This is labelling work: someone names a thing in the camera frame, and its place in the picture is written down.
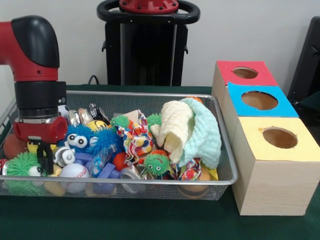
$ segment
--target green fuzzy toy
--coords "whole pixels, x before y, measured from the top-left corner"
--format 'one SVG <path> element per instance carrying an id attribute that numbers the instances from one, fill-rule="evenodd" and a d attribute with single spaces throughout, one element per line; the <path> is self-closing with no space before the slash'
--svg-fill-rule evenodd
<path id="1" fill-rule="evenodd" d="M 127 116 L 120 115 L 120 116 L 113 117 L 110 121 L 110 124 L 112 125 L 112 127 L 120 126 L 123 128 L 128 128 L 130 125 L 130 120 Z"/>
<path id="2" fill-rule="evenodd" d="M 37 155 L 24 152 L 9 161 L 7 166 L 7 176 L 27 177 L 31 167 L 40 168 Z M 43 196 L 43 186 L 36 186 L 33 181 L 26 180 L 6 180 L 5 184 L 9 192 L 15 196 Z"/>
<path id="3" fill-rule="evenodd" d="M 143 161 L 146 170 L 153 176 L 162 176 L 170 169 L 170 160 L 164 150 L 156 150 Z"/>
<path id="4" fill-rule="evenodd" d="M 161 126 L 161 113 L 158 114 L 158 113 L 155 113 L 155 114 L 151 114 L 150 116 L 148 116 L 146 118 L 146 120 L 148 121 L 148 128 L 149 128 L 149 131 L 150 131 L 150 127 L 152 125 L 159 125 Z"/>

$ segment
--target white wall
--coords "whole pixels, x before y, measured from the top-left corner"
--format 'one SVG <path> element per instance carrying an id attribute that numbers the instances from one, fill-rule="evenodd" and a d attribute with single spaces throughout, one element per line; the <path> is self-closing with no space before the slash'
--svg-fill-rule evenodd
<path id="1" fill-rule="evenodd" d="M 96 15 L 101 1 L 0 0 L 0 21 L 31 14 L 45 17 L 58 38 L 59 79 L 84 84 L 96 74 L 107 83 L 106 56 L 101 52 L 105 23 Z M 182 85 L 211 86 L 217 60 L 262 60 L 288 91 L 310 20 L 320 15 L 319 0 L 190 1 L 200 7 L 201 18 L 188 26 Z M 9 102 L 13 92 L 11 72 L 0 66 L 2 102 Z"/>

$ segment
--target black cable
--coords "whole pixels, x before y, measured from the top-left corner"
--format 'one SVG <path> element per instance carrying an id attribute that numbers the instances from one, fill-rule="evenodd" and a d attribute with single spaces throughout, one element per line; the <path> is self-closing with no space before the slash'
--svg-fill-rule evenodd
<path id="1" fill-rule="evenodd" d="M 92 76 L 89 78 L 88 84 L 91 84 L 92 79 L 95 79 L 95 82 L 96 82 L 97 85 L 100 84 L 100 83 L 99 83 L 99 80 L 98 80 L 98 78 L 97 78 L 96 75 L 92 75 Z"/>

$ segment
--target purple toy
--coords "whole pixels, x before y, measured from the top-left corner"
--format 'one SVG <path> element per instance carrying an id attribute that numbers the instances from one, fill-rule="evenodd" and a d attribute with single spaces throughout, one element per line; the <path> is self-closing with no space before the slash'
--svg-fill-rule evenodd
<path id="1" fill-rule="evenodd" d="M 118 179 L 120 177 L 120 172 L 115 170 L 115 165 L 112 163 L 107 163 L 103 168 L 98 179 Z M 95 194 L 111 194 L 114 192 L 116 184 L 114 183 L 94 183 L 93 192 Z"/>
<path id="2" fill-rule="evenodd" d="M 112 163 L 107 163 L 106 166 L 103 168 L 98 179 L 118 179 L 120 178 L 120 172 L 115 170 L 116 166 Z"/>
<path id="3" fill-rule="evenodd" d="M 81 164 L 82 166 L 89 166 L 94 156 L 88 153 L 76 152 L 75 153 L 75 162 L 76 164 Z"/>

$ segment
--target white cloth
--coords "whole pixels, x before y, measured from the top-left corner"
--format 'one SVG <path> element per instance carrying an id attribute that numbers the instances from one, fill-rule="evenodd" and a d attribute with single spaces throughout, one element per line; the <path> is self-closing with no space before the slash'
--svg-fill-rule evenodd
<path id="1" fill-rule="evenodd" d="M 161 110 L 161 126 L 151 126 L 159 147 L 170 153 L 169 158 L 179 162 L 185 144 L 190 138 L 195 125 L 194 112 L 188 104 L 181 101 L 169 101 Z"/>

